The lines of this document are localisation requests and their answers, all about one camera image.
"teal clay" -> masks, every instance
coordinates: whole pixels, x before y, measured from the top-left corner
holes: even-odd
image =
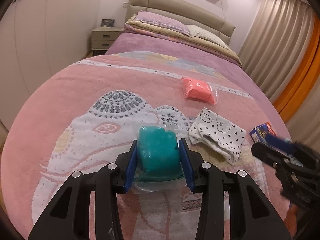
[[[183,176],[176,134],[156,126],[140,128],[135,181],[169,181]]]

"nightstand drawer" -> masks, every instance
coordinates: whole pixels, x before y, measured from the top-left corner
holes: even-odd
[[[96,41],[115,41],[120,36],[120,32],[93,32],[92,35],[92,39]]]
[[[92,49],[109,49],[115,41],[92,41]]]

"beige upholstered headboard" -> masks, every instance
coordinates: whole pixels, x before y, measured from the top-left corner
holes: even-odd
[[[129,0],[125,21],[139,11],[157,13],[183,24],[197,25],[229,45],[236,28],[215,14],[183,0]]]

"blue gripper pad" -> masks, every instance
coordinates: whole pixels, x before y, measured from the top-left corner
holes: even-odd
[[[179,141],[179,155],[181,159],[181,164],[184,172],[184,176],[186,178],[187,186],[190,188],[190,191],[194,191],[196,185],[193,181],[193,169],[187,154],[187,150],[182,142],[182,140]]]
[[[137,155],[138,155],[138,151],[137,151],[137,145],[136,145],[133,149],[127,169],[125,171],[124,189],[126,192],[128,192],[128,190],[131,188],[133,183],[134,174],[137,168]]]
[[[296,147],[292,143],[287,143],[278,137],[272,136],[271,134],[266,135],[266,141],[268,144],[272,145],[273,147],[287,153],[289,156],[294,156],[296,152]]]

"elephant eye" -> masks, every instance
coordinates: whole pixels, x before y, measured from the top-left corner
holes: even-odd
[[[93,131],[98,133],[115,133],[121,129],[121,126],[114,122],[103,122],[93,128]]]

